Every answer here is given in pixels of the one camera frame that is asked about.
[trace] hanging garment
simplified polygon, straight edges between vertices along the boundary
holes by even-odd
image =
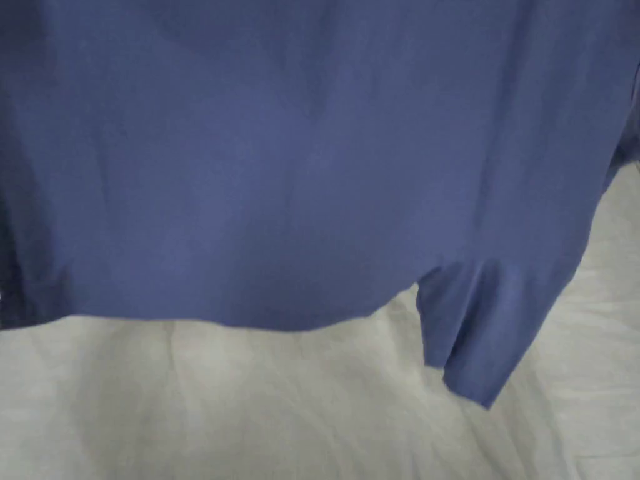
[[[427,362],[490,406],[637,150],[638,25],[637,0],[6,0],[2,327],[307,330],[420,281]]]

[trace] white fabric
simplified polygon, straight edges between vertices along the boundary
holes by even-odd
[[[415,291],[304,334],[73,317],[0,334],[0,478],[640,478],[640,174],[493,410],[422,366]]]

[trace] white bedsheet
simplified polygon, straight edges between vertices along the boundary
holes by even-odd
[[[640,173],[491,412],[415,291],[313,333],[71,317],[0,334],[0,479],[640,479]]]

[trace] shirt sleeve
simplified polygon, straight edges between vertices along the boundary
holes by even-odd
[[[618,147],[611,159],[605,180],[605,191],[611,185],[618,170],[631,162],[640,161],[640,67],[636,73],[636,85],[632,92],[631,112],[620,137]]]
[[[419,282],[425,363],[455,394],[489,408],[532,344],[575,266],[461,262]]]

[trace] blue fabric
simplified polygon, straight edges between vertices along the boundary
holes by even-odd
[[[489,406],[637,148],[639,24],[636,0],[5,0],[2,326],[306,330],[422,279],[427,362]]]

